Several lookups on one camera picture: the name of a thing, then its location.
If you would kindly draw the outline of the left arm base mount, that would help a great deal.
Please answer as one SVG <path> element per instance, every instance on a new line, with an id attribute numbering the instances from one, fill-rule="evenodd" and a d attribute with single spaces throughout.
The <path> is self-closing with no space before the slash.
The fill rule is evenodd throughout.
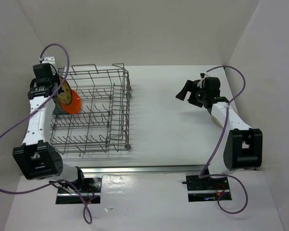
<path id="1" fill-rule="evenodd" d="M 66 183 L 55 183 L 57 189 L 56 205 L 82 204 L 79 194 Z M 85 178 L 84 184 L 78 187 L 83 200 L 88 204 L 100 204 L 101 202 L 102 176 Z"/>

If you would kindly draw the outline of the yellow patterned plate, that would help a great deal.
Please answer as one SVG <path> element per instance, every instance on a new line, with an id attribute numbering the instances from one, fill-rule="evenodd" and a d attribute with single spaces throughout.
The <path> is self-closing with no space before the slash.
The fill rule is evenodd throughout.
<path id="1" fill-rule="evenodd" d="M 55 97 L 55 106 L 58 110 L 62 110 L 62 105 L 70 105 L 72 103 L 72 89 L 67 81 L 65 81 Z"/>

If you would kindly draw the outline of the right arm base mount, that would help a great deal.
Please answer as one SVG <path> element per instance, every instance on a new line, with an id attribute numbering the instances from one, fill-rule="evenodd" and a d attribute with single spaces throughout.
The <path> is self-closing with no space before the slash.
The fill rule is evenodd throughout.
<path id="1" fill-rule="evenodd" d="M 220 196 L 221 201 L 232 200 L 227 178 L 200 179 L 198 175 L 190 175 L 185 177 L 182 184 L 187 188 L 189 202 L 217 201 Z"/>

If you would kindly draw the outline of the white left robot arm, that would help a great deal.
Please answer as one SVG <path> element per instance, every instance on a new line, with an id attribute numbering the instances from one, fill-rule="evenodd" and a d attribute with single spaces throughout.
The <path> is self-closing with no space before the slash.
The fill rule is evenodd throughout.
<path id="1" fill-rule="evenodd" d="M 31 112 L 26 135 L 21 146 L 13 149 L 13 157 L 27 180 L 67 180 L 69 187 L 81 192 L 86 180 L 79 167 L 63 163 L 51 145 L 50 128 L 54 110 L 76 114 L 81 102 L 63 77 L 57 72 L 54 57 L 47 57 L 33 66 L 35 78 L 30 83 L 28 98 Z"/>

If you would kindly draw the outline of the cream plate with floral print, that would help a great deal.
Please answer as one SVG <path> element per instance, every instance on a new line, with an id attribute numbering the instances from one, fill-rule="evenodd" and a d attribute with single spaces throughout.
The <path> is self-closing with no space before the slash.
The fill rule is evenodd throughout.
<path id="1" fill-rule="evenodd" d="M 219 127 L 221 127 L 221 128 L 223 127 L 223 125 L 220 123 L 220 121 L 219 121 L 218 118 L 212 116 L 212 120 L 213 120 L 214 123 L 215 123 L 216 125 L 218 125 Z"/>

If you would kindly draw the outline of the orange plastic plate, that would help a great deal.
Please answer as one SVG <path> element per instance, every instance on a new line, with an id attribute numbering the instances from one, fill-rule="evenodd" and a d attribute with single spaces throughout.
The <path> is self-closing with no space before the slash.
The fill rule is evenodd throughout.
<path id="1" fill-rule="evenodd" d="M 78 94 L 74 90 L 71 90 L 71 94 L 72 94 L 71 103 L 69 105 L 61 103 L 61 106 L 65 110 L 66 113 L 75 115 L 75 114 L 78 114 L 81 110 L 81 100 Z"/>

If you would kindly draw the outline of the blue floral plate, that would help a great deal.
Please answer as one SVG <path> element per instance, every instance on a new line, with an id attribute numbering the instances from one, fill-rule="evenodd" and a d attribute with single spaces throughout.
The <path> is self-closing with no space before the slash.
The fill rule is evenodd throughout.
<path id="1" fill-rule="evenodd" d="M 56 105 L 55 105 L 55 108 L 54 108 L 54 110 L 53 110 L 53 114 L 55 114 L 55 115 L 61 115 L 61 114 L 63 114 L 63 113 L 64 113 L 64 111 L 63 111 L 63 108 L 62 108 L 61 104 L 56 104 Z"/>

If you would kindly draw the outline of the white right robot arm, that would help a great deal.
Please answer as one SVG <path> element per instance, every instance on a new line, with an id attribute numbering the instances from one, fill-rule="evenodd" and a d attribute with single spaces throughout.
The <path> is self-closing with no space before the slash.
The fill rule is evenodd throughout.
<path id="1" fill-rule="evenodd" d="M 222 126 L 222 136 L 218 147 L 213 150 L 214 157 L 209 158 L 205 175 L 201 177 L 202 186 L 212 189 L 218 183 L 218 177 L 238 169 L 254 169 L 262 165 L 263 133 L 245 123 L 230 106 L 229 100 L 220 95 L 220 80 L 206 77 L 200 80 L 188 80 L 176 98 L 183 101 L 190 95 L 188 102 L 204 107 Z"/>

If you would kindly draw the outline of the aluminium rail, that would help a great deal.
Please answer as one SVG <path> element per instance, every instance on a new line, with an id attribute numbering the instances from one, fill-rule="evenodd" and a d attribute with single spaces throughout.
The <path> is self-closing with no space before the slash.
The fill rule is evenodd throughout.
<path id="1" fill-rule="evenodd" d="M 200 173 L 204 165 L 165 165 L 165 166 L 132 166 L 132 167 L 83 167 L 84 175 L 124 175 L 124 174 L 170 174 Z"/>

